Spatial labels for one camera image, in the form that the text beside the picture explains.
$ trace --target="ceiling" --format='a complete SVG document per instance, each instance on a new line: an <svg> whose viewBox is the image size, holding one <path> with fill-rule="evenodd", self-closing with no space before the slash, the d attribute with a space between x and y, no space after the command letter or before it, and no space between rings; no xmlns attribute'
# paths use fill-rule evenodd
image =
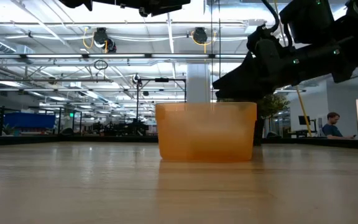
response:
<svg viewBox="0 0 358 224"><path fill-rule="evenodd" d="M12 1L0 0L0 41L11 46L27 46L37 54L85 54L86 51L103 53L103 49L95 46L88 49L83 43L85 41L87 45L91 45L92 32L97 27L107 28L108 35L116 43L117 54L246 54L247 36L255 31L258 25L266 23L267 26L272 26L274 23L273 16L259 0L221 0L220 4L214 1L212 5L211 1L192 0L180 11L147 18L140 17L136 9L121 9L97 2L94 2L93 11L89 12L84 6L76 9L67 8L57 0L24 0L22 8ZM279 10L288 2L289 0L278 0ZM346 0L330 0L335 17L340 17L345 13L345 2ZM44 23L47 28L41 26L40 22ZM195 27L206 29L208 42L211 44L204 48L194 43L191 33ZM129 62L126 59L107 61L109 68L99 72L98 78L106 77L110 82L81 82L77 83L76 88L103 89L112 86L135 88L132 83L135 74L141 78L186 78L187 64L192 62L191 60L152 59L131 59ZM219 64L217 60L213 62L204 60L198 63L209 64L209 69L213 70L211 76L213 81L219 75L224 75L238 67L241 62L242 60L227 60ZM31 74L31 78L90 79L96 78L98 72L93 67L94 60L38 59L34 60L32 65L27 65L27 73L25 65L17 63L14 60L0 60L0 67L13 73L7 76L6 72L0 72L0 78L18 78ZM67 88L67 83L60 82L56 85L35 82L26 83L28 84L34 88ZM142 98L184 98L180 86L174 82L150 82L145 88L166 88L177 91L150 92L149 96L141 96ZM44 96L52 94L42 91L38 93ZM78 97L74 92L65 94L65 97L70 100L87 101L87 97ZM132 93L104 91L96 92L96 94L112 102L133 103Z"/></svg>

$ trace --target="yellow pole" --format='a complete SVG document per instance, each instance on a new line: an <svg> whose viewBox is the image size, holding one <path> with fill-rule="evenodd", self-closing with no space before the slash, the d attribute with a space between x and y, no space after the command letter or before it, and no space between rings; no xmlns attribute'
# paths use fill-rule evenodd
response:
<svg viewBox="0 0 358 224"><path fill-rule="evenodd" d="M308 115L306 115L305 107L303 106L303 101L302 101L302 97L301 97L301 94L299 92L298 86L296 86L296 92L298 93L299 102L301 103L302 112L303 112L303 116L305 117L305 121L306 121L306 125L308 127L309 135L310 135L310 137L312 137L311 136L311 129L310 129L309 121L308 121Z"/></svg>

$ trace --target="man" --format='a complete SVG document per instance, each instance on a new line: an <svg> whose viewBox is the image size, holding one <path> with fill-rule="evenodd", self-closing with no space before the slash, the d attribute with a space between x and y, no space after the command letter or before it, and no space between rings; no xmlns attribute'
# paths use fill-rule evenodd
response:
<svg viewBox="0 0 358 224"><path fill-rule="evenodd" d="M354 139L354 136L344 137L335 124L339 121L340 115L331 112L327 114L327 124L323 127L323 133L328 139Z"/></svg>

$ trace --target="plastic container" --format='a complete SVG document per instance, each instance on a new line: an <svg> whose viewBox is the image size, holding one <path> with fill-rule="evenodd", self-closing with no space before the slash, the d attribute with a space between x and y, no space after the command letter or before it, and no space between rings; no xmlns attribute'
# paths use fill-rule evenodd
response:
<svg viewBox="0 0 358 224"><path fill-rule="evenodd" d="M255 103L165 103L155 110L160 155L164 160L252 159Z"/></svg>

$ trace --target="potted plant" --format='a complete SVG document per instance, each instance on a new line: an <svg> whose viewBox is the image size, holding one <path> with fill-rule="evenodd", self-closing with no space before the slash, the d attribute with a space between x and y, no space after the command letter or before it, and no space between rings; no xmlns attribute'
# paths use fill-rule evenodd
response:
<svg viewBox="0 0 358 224"><path fill-rule="evenodd" d="M242 102L243 100L237 99L218 99L219 102ZM257 103L257 121L255 122L254 130L254 145L259 146L262 142L262 136L264 132L265 119L275 115L281 110L287 109L287 105L290 103L284 96L271 94L266 95Z"/></svg>

